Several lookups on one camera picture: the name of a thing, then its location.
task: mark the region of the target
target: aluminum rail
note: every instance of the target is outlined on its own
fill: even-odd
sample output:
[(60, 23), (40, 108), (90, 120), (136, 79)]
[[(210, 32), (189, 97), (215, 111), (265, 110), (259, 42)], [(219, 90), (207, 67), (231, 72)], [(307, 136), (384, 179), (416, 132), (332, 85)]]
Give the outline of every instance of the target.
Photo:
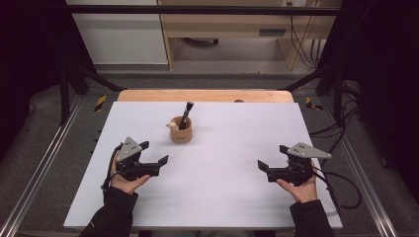
[(58, 131), (56, 132), (52, 142), (50, 143), (48, 149), (43, 155), (37, 169), (31, 177), (31, 180), (29, 181), (24, 192), (19, 198), (18, 203), (15, 205), (15, 208), (12, 210), (7, 220), (1, 226), (0, 237), (15, 236), (20, 224), (22, 223), (22, 220), (24, 219), (38, 190), (41, 187), (43, 178), (46, 176), (46, 173), (48, 172), (49, 167), (52, 164), (52, 161), (54, 160), (55, 155), (59, 150), (59, 147), (61, 146), (65, 136), (67, 135), (70, 126), (73, 124), (73, 121), (77, 115), (77, 112), (80, 109), (82, 101), (83, 97), (76, 96), (71, 108), (70, 117), (64, 125), (61, 125), (58, 128)]
[[(323, 97), (320, 98), (321, 103), (325, 105), (325, 109), (329, 118), (334, 122), (334, 117), (332, 116), (331, 105)], [(370, 182), (366, 172), (364, 171), (357, 154), (351, 146), (348, 138), (344, 135), (342, 137), (342, 150), (346, 154), (346, 160), (348, 161), (348, 166), (354, 175), (357, 184), (359, 185), (361, 194), (363, 195), (364, 201), (366, 202), (367, 207), (370, 210), (371, 216), (373, 217), (374, 222), (376, 223), (379, 234), (382, 237), (396, 237), (397, 233), (389, 219), (384, 207), (382, 206), (379, 197), (374, 190), (373, 184)]]

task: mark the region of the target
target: black pole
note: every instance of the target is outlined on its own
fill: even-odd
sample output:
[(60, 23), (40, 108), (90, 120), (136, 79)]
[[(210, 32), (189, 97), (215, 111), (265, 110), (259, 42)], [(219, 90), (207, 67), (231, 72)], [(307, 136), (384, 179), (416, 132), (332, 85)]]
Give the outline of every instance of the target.
[(343, 78), (341, 70), (337, 69), (333, 75), (335, 79), (335, 94), (333, 100), (333, 116), (339, 126), (344, 125), (344, 118), (342, 117), (342, 90), (343, 90)]
[(316, 78), (320, 78), (322, 77), (325, 73), (327, 73), (330, 69), (330, 63), (323, 65), (322, 67), (316, 69), (314, 72), (306, 75), (304, 78), (290, 84), (288, 87), (283, 88), (283, 89), (278, 89), (279, 91), (289, 91), (292, 92), (296, 89), (298, 89), (299, 87), (305, 85), (306, 83), (316, 79)]
[(47, 11), (75, 14), (199, 14), (199, 15), (283, 15), (340, 16), (358, 10), (305, 7), (240, 7), (240, 6), (127, 6), (127, 5), (67, 5), (45, 6)]
[(79, 73), (82, 73), (83, 75), (90, 77), (91, 79), (95, 80), (96, 82), (106, 86), (107, 88), (109, 88), (109, 89), (111, 89), (115, 92), (120, 92), (120, 91), (126, 90), (126, 88), (119, 87), (119, 86), (113, 84), (112, 82), (106, 80), (105, 78), (99, 76), (98, 74), (96, 74), (94, 72), (91, 72), (91, 71), (87, 70), (86, 68), (81, 67), (78, 64), (72, 64), (71, 67), (74, 70), (78, 71)]

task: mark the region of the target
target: gray floor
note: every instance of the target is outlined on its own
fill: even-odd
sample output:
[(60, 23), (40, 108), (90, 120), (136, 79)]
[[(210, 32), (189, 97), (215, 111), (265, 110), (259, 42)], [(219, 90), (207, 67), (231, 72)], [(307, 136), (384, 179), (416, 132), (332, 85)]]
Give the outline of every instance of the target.
[[(104, 77), (129, 88), (208, 89), (278, 89), (311, 71), (303, 65), (296, 71), (287, 70), (284, 60), (272, 53), (273, 50), (279, 51), (274, 40), (221, 39), (216, 46), (185, 40), (179, 46), (173, 71), (153, 66), (105, 66), (100, 69)], [(95, 139), (99, 138), (112, 101), (118, 96), (118, 93), (91, 80), (88, 83), (91, 87), (89, 94), (83, 97), (77, 117), (20, 223), (20, 236), (47, 236), (45, 232), (54, 233), (55, 236), (76, 233), (63, 228), (62, 224), (95, 148)], [(313, 86), (315, 82), (293, 93), (295, 101), (300, 104), (308, 131), (316, 131), (332, 124), (327, 111), (308, 109), (305, 106), (306, 96), (310, 96), (314, 105), (327, 107), (331, 104), (329, 97), (316, 98), (311, 90)], [(102, 95), (107, 95), (108, 98), (102, 110), (94, 112)], [(36, 105), (36, 110), (27, 118), (13, 146), (1, 161), (0, 223), (18, 203), (58, 129), (58, 88), (52, 87), (33, 96), (31, 102)], [(312, 138), (312, 142), (314, 146), (328, 150), (336, 139), (337, 136)], [(418, 204), (404, 187), (397, 172), (381, 166), (374, 142), (361, 120), (351, 119), (346, 139), (367, 172), (397, 235), (419, 236)], [(326, 163), (324, 170), (355, 180), (348, 165), (348, 154), (342, 144), (333, 151), (334, 159)], [(356, 194), (350, 186), (332, 177), (329, 179), (341, 203), (350, 205), (356, 201)], [(371, 215), (371, 207), (364, 200), (357, 209), (342, 209), (341, 218), (344, 227), (336, 230), (338, 236), (387, 236), (379, 233)], [(278, 235), (293, 236), (290, 231), (279, 231)]]

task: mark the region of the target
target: person's arm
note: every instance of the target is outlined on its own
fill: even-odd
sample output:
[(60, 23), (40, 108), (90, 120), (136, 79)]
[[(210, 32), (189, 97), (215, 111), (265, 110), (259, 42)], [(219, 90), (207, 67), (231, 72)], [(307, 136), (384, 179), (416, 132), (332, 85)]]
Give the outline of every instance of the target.
[(297, 202), (290, 207), (290, 211), (295, 224), (295, 237), (335, 236), (319, 199)]
[(105, 194), (104, 206), (95, 213), (80, 236), (129, 236), (136, 199), (137, 194), (129, 195), (110, 187)]
[[(114, 157), (111, 173), (117, 170), (117, 157), (118, 153)], [(80, 236), (129, 236), (132, 210), (138, 198), (135, 190), (149, 178), (150, 176), (146, 175), (136, 181), (128, 181), (121, 175), (113, 176), (111, 186), (104, 192), (104, 206), (95, 213)]]
[(321, 201), (317, 198), (315, 176), (304, 184), (294, 187), (286, 181), (277, 180), (284, 190), (295, 199), (295, 204), (290, 207), (295, 224), (295, 237), (334, 237), (327, 215)]

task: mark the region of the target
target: white wall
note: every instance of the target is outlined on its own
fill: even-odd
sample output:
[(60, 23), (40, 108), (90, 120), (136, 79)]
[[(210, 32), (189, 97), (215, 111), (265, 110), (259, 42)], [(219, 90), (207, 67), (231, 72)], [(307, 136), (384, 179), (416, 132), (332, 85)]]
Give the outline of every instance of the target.
[[(155, 0), (66, 0), (68, 5), (157, 5)], [(167, 64), (157, 14), (73, 14), (95, 64)]]

